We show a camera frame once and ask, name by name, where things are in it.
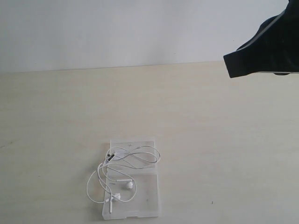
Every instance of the white cable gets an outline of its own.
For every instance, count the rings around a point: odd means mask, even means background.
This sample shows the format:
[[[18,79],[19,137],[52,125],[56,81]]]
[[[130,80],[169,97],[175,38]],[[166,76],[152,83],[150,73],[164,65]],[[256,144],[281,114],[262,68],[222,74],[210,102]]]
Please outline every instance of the white cable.
[[[132,152],[132,151],[135,151],[135,150],[137,150],[137,149],[141,149],[141,148],[143,148],[143,147],[150,147],[150,148],[152,148],[154,151],[156,151],[156,152],[158,153],[158,157],[157,157],[155,154],[150,153],[150,152]],[[111,149],[115,149],[115,148],[122,149],[122,150],[124,150],[125,152],[123,152],[123,153],[115,153],[115,152],[114,152],[113,154],[111,154]],[[137,156],[137,154],[148,154],[148,155],[153,156],[153,157],[155,158],[155,160],[154,160],[154,161],[148,161],[148,160],[146,160],[146,159],[143,159],[143,158]],[[140,161],[143,161],[143,162],[145,162],[145,163],[149,163],[149,164],[148,164],[148,165],[145,165],[145,166],[143,166],[143,167],[136,167],[136,166],[134,166],[131,162],[125,160],[125,158],[127,158],[127,157],[129,157],[129,156],[132,156],[133,158],[135,158],[135,159],[137,159],[137,160],[140,160]],[[117,170],[117,169],[113,169],[113,168],[109,167],[109,165],[116,165],[116,166],[121,166],[121,167],[132,168],[132,169],[143,169],[143,168],[147,168],[147,167],[149,167],[149,166],[152,166],[152,164],[158,163],[158,162],[160,161],[160,159],[161,159],[161,154],[160,154],[160,152],[159,152],[155,147],[153,147],[153,146],[149,146],[149,145],[139,146],[139,147],[136,147],[136,148],[134,148],[133,150],[130,150],[130,151],[127,150],[127,149],[125,149],[125,148],[123,148],[123,147],[111,147],[111,148],[108,149],[107,152],[106,152],[104,162],[102,162],[102,163],[98,166],[98,168],[97,168],[95,171],[93,171],[93,173],[90,175],[90,177],[89,177],[89,179],[88,179],[88,181],[87,181],[87,185],[86,185],[86,194],[87,194],[88,198],[89,198],[91,201],[93,201],[94,203],[105,203],[105,202],[110,202],[110,209],[109,209],[109,211],[112,210],[112,199],[115,199],[115,200],[117,200],[117,201],[124,202],[124,203],[125,203],[125,202],[129,202],[129,201],[131,201],[131,200],[135,197],[135,195],[136,195],[136,193],[137,193],[137,183],[136,183],[135,179],[134,179],[133,177],[131,177],[130,175],[128,175],[128,174],[125,174],[125,173],[123,173],[123,172],[121,172],[121,171],[119,171],[119,170]],[[124,164],[116,163],[116,161],[124,161],[124,162],[126,162],[127,164],[129,164],[129,166],[124,165]],[[119,173],[119,174],[121,174],[121,175],[124,175],[124,176],[126,176],[126,177],[128,177],[129,179],[132,180],[132,182],[133,182],[134,185],[135,185],[135,191],[134,191],[134,194],[133,194],[129,199],[127,199],[127,200],[122,200],[122,199],[119,199],[119,198],[117,198],[116,196],[114,196],[114,194],[112,193],[111,188],[110,188],[110,187],[106,184],[106,182],[101,178],[101,176],[100,176],[100,170],[102,171],[103,175],[104,175],[108,180],[110,180],[110,181],[114,181],[114,182],[117,182],[117,180],[113,180],[113,179],[109,178],[108,175],[107,175],[107,171],[106,171],[106,173],[105,173],[104,168],[113,170],[113,171],[115,171],[115,172],[117,172],[117,173]],[[109,200],[106,199],[105,201],[98,202],[98,201],[93,200],[93,199],[90,197],[89,193],[88,193],[88,184],[89,184],[89,182],[90,182],[90,179],[92,178],[92,176],[93,176],[94,173],[96,173],[96,172],[97,172],[97,175],[98,175],[98,181],[99,181],[100,186],[101,186],[101,187],[102,187],[102,188],[103,188],[103,189],[110,195],[110,199],[109,199]]]

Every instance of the black object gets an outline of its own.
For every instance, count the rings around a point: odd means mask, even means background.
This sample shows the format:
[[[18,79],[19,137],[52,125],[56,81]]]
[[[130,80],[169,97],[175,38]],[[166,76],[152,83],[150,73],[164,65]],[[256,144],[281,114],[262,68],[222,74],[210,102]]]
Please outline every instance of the black object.
[[[285,11],[266,20],[251,40],[225,55],[224,61],[231,78],[254,72],[299,73],[299,0],[289,0]]]

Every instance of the wooden table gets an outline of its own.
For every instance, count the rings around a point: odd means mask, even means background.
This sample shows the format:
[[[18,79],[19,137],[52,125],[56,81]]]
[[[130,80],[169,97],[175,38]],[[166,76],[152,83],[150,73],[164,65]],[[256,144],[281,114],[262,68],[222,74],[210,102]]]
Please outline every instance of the wooden table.
[[[156,138],[162,216],[299,222],[299,75],[223,62],[0,75],[3,224],[102,221],[85,185],[111,138]]]

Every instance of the transparent plastic case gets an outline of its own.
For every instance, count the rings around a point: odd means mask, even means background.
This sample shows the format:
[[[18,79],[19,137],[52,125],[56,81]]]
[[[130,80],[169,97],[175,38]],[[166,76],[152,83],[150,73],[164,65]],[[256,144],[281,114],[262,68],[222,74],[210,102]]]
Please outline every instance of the transparent plastic case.
[[[112,147],[122,147],[128,151],[131,151],[137,147],[150,145],[156,147],[154,138],[144,138],[144,139],[126,139],[126,140],[111,140],[110,148]],[[124,153],[125,151],[118,148],[112,148],[110,154],[116,152]],[[150,148],[143,147],[140,149],[134,150],[134,152],[150,152],[158,157],[158,153]],[[152,160],[152,156],[144,154],[141,156],[144,159]],[[134,159],[132,156],[128,156],[127,161],[134,164],[136,167],[148,165],[143,161]],[[127,165],[124,161],[117,161],[118,163],[123,163]],[[160,208],[160,198],[159,198],[159,189],[158,189],[158,173],[157,173],[157,164],[154,163],[149,167],[143,169],[131,169],[116,165],[109,165],[113,169],[117,169],[125,174],[132,176],[137,184],[137,193],[135,197],[130,202],[113,202],[113,212],[109,213],[109,203],[104,203],[102,215],[104,219],[121,219],[127,217],[157,217],[161,213]],[[108,177],[112,179],[127,179],[126,176],[123,176],[113,170],[107,170]],[[112,182],[106,179],[106,184],[109,185],[112,192],[120,193],[123,200],[129,199],[133,193],[133,189],[127,189],[125,183],[123,182]],[[105,192],[105,199],[110,198],[110,194]]]

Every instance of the white wall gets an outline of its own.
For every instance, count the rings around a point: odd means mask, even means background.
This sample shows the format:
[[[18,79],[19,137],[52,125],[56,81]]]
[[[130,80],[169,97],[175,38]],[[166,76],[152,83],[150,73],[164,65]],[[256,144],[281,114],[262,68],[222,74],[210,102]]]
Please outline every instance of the white wall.
[[[287,0],[1,0],[0,72],[222,60]]]

